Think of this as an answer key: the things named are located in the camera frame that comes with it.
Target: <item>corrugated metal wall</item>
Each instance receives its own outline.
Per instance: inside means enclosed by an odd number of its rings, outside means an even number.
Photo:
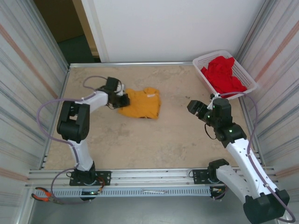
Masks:
[[[0,223],[13,222],[29,169],[38,169],[46,137],[38,107],[57,98],[67,64],[31,1],[0,1]],[[42,111],[49,130],[57,105]]]
[[[260,153],[299,201],[299,1],[275,1],[258,27],[239,61],[259,85],[251,96]],[[252,102],[245,102],[255,120]]]

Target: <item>wooden table surface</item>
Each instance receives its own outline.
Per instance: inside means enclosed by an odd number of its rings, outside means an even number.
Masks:
[[[91,94],[82,82],[94,75],[118,78],[134,90],[157,88],[162,101],[158,120],[127,118],[107,107],[91,114],[87,143],[96,168],[195,168],[207,167],[220,158],[236,166],[222,144],[207,137],[204,122],[187,110],[191,99],[209,104],[210,93],[193,66],[72,68],[64,97]],[[105,80],[93,78],[87,84],[100,87]],[[247,133],[238,99],[230,103],[233,121]],[[212,128],[208,127],[208,131],[214,136]],[[69,147],[52,141],[45,168],[71,168],[74,163]]]

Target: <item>pliers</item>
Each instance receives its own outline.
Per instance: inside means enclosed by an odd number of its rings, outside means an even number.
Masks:
[[[36,196],[35,194],[31,194],[31,196],[35,199],[35,200],[38,200],[38,201],[41,201],[41,202],[53,202],[53,203],[56,203],[56,204],[63,204],[62,202],[58,201],[57,199],[55,199],[52,194],[45,188],[40,188],[40,187],[36,187],[36,190],[41,190],[45,193],[45,195],[47,197],[38,197]]]

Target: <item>yellow shirt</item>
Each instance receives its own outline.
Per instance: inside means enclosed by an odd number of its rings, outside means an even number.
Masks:
[[[158,119],[161,100],[157,89],[148,87],[142,91],[126,89],[130,105],[118,109],[118,113],[131,118]]]

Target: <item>plastic basket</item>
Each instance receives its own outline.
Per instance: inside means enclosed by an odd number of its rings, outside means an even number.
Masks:
[[[198,71],[198,77],[201,79],[201,81],[205,84],[206,88],[211,93],[217,93],[217,92],[200,70],[203,67],[208,68],[209,62],[219,56],[224,56],[225,58],[232,57],[231,54],[228,53],[227,51],[219,50],[219,51],[207,54],[207,55],[200,56],[193,60],[193,65],[195,66],[196,70]],[[233,66],[233,76],[237,77],[241,81],[242,85],[247,87],[247,90],[244,93],[250,93],[257,88],[256,82],[236,60],[235,60],[234,66]],[[227,99],[228,100],[235,99],[235,98],[241,97],[241,96],[243,96],[243,95],[236,94],[234,96],[228,97]]]

